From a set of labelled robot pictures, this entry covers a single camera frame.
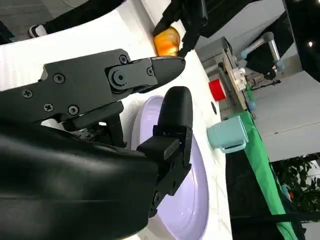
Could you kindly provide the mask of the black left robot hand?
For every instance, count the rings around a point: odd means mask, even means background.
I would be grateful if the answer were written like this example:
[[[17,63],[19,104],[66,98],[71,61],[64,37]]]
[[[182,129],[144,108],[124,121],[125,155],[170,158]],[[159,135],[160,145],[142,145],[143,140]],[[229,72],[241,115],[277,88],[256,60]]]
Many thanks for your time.
[[[168,29],[172,23],[181,21],[186,32],[182,38],[182,49],[178,56],[185,57],[193,50],[201,35],[201,30],[208,23],[208,13],[204,0],[172,0],[162,13],[162,18],[155,26],[152,35]]]

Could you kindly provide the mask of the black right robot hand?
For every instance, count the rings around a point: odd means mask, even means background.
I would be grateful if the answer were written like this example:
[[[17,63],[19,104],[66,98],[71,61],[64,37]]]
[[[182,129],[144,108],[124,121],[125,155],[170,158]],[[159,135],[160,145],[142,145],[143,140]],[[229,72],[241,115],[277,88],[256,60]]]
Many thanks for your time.
[[[126,149],[122,100],[176,79],[180,56],[123,49],[47,63],[0,94],[0,237],[117,240],[148,224],[191,170],[193,101],[165,94],[152,136]]]

